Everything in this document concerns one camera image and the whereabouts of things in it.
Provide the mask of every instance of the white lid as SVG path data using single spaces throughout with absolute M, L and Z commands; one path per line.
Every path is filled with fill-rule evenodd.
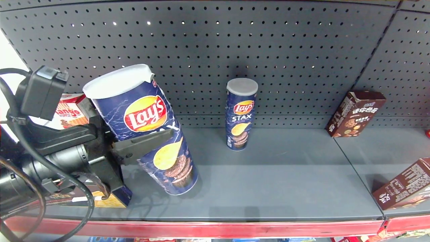
M 249 78 L 235 78 L 227 82 L 227 90 L 239 96 L 250 96 L 258 90 L 258 84 Z
M 148 65 L 131 65 L 90 81 L 83 86 L 82 91 L 89 99 L 118 96 L 137 87 L 144 81 L 150 83 L 153 75 Z

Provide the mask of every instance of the brown snack box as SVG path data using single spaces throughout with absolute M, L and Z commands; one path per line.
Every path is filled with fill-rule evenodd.
M 379 92 L 348 92 L 327 124 L 327 132 L 331 137 L 358 136 L 385 101 Z
M 430 158 L 422 158 L 373 193 L 382 210 L 414 207 L 430 198 Z

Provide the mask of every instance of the red shelf edge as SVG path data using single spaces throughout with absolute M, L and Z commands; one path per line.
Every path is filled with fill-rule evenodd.
M 16 216 L 6 220 L 12 231 L 26 232 L 34 223 L 33 217 Z M 66 234 L 78 220 L 45 218 L 37 233 Z M 375 234 L 382 220 L 346 222 L 256 222 L 256 223 L 205 223 L 205 222 L 147 222 L 147 221 L 90 221 L 77 235 L 105 237 L 208 237 L 220 239 L 259 237 L 339 237 Z
M 430 228 L 430 215 L 394 217 L 387 223 L 387 232 L 424 230 Z

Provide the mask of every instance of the potato chip can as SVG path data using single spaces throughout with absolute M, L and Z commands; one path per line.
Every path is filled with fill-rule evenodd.
M 235 78 L 227 83 L 225 129 L 227 146 L 234 151 L 246 148 L 255 114 L 258 84 L 248 78 Z
M 147 65 L 132 65 L 90 81 L 83 92 L 120 141 L 173 129 L 171 139 L 137 162 L 168 194 L 180 195 L 194 186 L 198 173 L 181 125 L 153 77 Z

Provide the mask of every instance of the gray plastic lid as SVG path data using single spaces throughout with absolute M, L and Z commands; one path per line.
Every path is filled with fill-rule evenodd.
M 239 96 L 250 96 L 257 92 L 258 84 L 249 78 L 235 78 L 227 82 L 227 90 Z

